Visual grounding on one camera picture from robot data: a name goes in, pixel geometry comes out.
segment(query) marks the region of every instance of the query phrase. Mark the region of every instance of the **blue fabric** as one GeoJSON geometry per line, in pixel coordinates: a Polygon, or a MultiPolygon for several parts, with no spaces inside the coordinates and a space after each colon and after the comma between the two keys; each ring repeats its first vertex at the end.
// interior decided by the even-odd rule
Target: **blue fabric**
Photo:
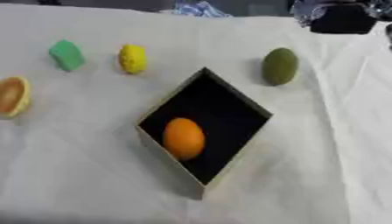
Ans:
{"type": "Polygon", "coordinates": [[[176,3],[172,14],[202,18],[232,17],[230,14],[226,14],[221,10],[215,9],[210,3],[205,1],[199,3],[176,3]]]}

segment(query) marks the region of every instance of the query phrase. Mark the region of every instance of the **yellow lemon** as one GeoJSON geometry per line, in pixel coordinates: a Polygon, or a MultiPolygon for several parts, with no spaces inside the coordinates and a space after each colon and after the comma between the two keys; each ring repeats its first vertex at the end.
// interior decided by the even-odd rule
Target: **yellow lemon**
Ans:
{"type": "Polygon", "coordinates": [[[139,45],[123,45],[118,61],[122,70],[130,74],[138,74],[146,67],[144,49],[139,45]]]}

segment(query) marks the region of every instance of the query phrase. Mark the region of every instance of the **dark object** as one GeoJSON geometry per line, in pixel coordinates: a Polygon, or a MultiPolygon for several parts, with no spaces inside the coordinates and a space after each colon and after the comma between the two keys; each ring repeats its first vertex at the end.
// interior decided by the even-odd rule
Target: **dark object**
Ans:
{"type": "Polygon", "coordinates": [[[366,34],[375,25],[360,5],[328,6],[326,14],[311,22],[311,31],[317,33],[357,33],[366,34]]]}
{"type": "Polygon", "coordinates": [[[387,35],[389,42],[392,44],[392,24],[388,24],[385,27],[385,34],[387,35]]]}
{"type": "Polygon", "coordinates": [[[206,135],[203,152],[195,159],[181,162],[206,185],[270,119],[271,114],[203,68],[198,77],[144,119],[140,127],[162,145],[165,126],[175,117],[195,121],[206,135]]]}
{"type": "Polygon", "coordinates": [[[61,2],[58,0],[38,0],[38,3],[46,5],[61,5],[61,2]]]}

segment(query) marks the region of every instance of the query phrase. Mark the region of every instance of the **open box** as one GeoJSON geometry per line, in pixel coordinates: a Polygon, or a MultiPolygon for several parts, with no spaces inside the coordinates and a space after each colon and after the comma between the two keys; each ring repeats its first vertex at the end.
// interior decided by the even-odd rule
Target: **open box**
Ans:
{"type": "Polygon", "coordinates": [[[184,185],[202,198],[271,116],[268,110],[203,68],[145,115],[136,129],[143,144],[158,153],[184,185]],[[202,153],[185,162],[172,157],[162,145],[165,126],[176,117],[196,122],[206,136],[202,153]]]}

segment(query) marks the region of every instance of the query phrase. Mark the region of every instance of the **table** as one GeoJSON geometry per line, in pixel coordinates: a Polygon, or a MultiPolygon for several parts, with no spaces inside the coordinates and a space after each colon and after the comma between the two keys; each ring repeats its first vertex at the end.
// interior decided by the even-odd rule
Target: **table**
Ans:
{"type": "Polygon", "coordinates": [[[0,208],[8,219],[89,223],[387,223],[390,52],[366,36],[317,35],[291,18],[207,19],[133,10],[0,5],[0,77],[31,80],[33,104],[0,124],[0,208]],[[59,70],[49,47],[80,46],[59,70]],[[127,76],[125,43],[149,65],[127,76]],[[262,58],[285,46],[298,77],[267,87],[262,58]],[[203,201],[188,199],[138,141],[137,119],[209,67],[275,115],[203,201]]]}

